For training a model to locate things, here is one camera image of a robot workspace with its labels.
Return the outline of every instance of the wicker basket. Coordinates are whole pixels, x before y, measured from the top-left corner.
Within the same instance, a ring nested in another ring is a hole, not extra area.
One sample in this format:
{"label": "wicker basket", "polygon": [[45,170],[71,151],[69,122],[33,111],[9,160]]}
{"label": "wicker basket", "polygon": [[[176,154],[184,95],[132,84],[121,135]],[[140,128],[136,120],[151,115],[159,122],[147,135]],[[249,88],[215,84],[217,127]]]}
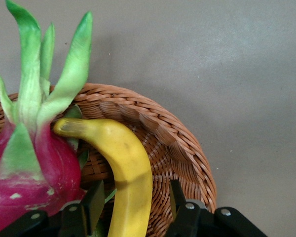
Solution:
{"label": "wicker basket", "polygon": [[[12,100],[17,94],[10,95]],[[79,105],[85,119],[109,118],[131,128],[142,141],[150,158],[153,173],[153,197],[147,236],[162,237],[172,220],[169,181],[179,178],[187,198],[202,200],[213,212],[216,186],[210,166],[196,138],[170,112],[159,104],[131,90],[103,84],[87,83],[73,104]],[[0,131],[4,115],[0,106]],[[90,159],[82,170],[81,186],[104,180],[105,188],[114,187],[113,173],[106,160],[88,144]],[[102,216],[108,226],[113,200]]]}

